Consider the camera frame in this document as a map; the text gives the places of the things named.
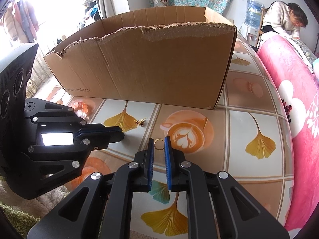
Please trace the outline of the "small gold bow charm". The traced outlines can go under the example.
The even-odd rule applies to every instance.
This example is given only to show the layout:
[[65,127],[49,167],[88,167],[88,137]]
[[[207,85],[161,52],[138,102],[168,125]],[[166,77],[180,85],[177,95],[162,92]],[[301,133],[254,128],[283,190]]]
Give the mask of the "small gold bow charm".
[[134,120],[134,122],[135,122],[135,125],[138,127],[138,126],[140,126],[140,127],[143,127],[144,126],[144,124],[145,124],[145,122],[146,122],[146,118],[143,118],[143,119],[140,119],[140,120]]

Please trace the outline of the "white fluffy robe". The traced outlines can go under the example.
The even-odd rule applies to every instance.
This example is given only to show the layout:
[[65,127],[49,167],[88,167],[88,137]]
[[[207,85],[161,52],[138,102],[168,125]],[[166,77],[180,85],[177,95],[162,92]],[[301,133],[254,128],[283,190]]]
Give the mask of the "white fluffy robe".
[[68,194],[67,188],[60,186],[35,199],[27,200],[15,194],[8,186],[6,179],[1,177],[1,202],[41,219]]

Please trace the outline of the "patterned ginkgo coffee tablecloth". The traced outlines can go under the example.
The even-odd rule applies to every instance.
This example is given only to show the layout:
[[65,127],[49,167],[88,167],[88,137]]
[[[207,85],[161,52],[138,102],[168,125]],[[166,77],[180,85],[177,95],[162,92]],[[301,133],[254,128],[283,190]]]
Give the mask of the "patterned ginkgo coffee tablecloth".
[[[76,188],[89,174],[108,174],[156,141],[153,190],[133,197],[131,238],[187,238],[187,196],[166,187],[163,139],[204,171],[227,171],[284,224],[292,197],[291,135],[280,96],[256,52],[238,35],[226,83],[215,109],[81,98],[69,95],[55,78],[36,94],[75,109],[88,122],[125,119],[125,138],[91,153]],[[134,120],[146,118],[143,127]]]

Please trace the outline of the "green fuzzy collar with button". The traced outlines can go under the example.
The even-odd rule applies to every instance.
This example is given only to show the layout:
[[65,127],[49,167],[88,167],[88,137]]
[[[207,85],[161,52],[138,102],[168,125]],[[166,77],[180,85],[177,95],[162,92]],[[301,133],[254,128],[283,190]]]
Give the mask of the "green fuzzy collar with button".
[[35,226],[40,220],[40,217],[35,217],[23,210],[15,209],[14,207],[7,206],[1,202],[1,210],[3,210],[5,217],[13,225],[15,230],[22,238],[27,238],[30,229]]

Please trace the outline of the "brown cardboard box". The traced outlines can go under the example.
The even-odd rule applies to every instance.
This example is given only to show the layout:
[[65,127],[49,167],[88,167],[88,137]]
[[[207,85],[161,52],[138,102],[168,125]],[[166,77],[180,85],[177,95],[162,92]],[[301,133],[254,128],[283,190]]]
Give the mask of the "brown cardboard box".
[[44,60],[73,96],[213,109],[236,38],[210,8],[145,8],[90,24]]

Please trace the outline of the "hanging clothes by window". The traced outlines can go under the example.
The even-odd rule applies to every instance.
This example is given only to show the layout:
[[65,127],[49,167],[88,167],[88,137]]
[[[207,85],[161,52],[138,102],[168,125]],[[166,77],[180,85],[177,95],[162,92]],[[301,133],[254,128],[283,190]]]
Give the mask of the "hanging clothes by window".
[[98,5],[96,1],[86,0],[83,5],[85,7],[84,16],[78,23],[79,30],[92,24],[93,22],[97,22],[102,19],[99,14]]

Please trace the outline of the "pink floral blanket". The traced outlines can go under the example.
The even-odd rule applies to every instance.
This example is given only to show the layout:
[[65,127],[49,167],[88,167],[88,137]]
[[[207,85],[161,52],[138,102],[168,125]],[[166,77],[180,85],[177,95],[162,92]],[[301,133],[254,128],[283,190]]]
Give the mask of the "pink floral blanket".
[[285,227],[295,235],[318,204],[318,83],[296,40],[275,32],[261,39],[257,54],[279,92],[291,132],[295,178]]

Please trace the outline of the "wooden chair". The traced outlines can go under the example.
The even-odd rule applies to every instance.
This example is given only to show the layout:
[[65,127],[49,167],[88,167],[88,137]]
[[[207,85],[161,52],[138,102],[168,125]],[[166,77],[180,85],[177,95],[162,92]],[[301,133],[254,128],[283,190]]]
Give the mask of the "wooden chair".
[[259,25],[259,28],[258,28],[258,33],[257,33],[257,43],[256,43],[256,47],[257,48],[260,45],[261,36],[264,34],[264,31],[262,30],[262,24],[263,24],[264,16],[265,16],[266,13],[267,13],[267,9],[262,8],[261,20],[260,20],[260,25]]

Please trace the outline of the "water dispenser with bottle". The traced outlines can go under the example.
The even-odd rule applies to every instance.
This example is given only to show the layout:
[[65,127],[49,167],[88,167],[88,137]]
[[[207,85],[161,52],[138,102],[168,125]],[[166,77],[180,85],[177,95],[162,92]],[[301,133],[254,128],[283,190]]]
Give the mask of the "water dispenser with bottle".
[[257,46],[258,30],[260,27],[262,8],[264,5],[258,1],[247,0],[247,10],[244,21],[239,28],[241,35],[251,46]]

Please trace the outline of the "woman in white sweater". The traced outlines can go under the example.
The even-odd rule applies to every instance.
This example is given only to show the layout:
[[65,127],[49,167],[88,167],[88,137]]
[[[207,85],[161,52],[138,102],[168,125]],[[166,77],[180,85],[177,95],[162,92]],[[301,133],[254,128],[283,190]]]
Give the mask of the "woman in white sweater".
[[300,30],[307,25],[307,15],[298,4],[274,1],[263,18],[262,30],[300,39]]

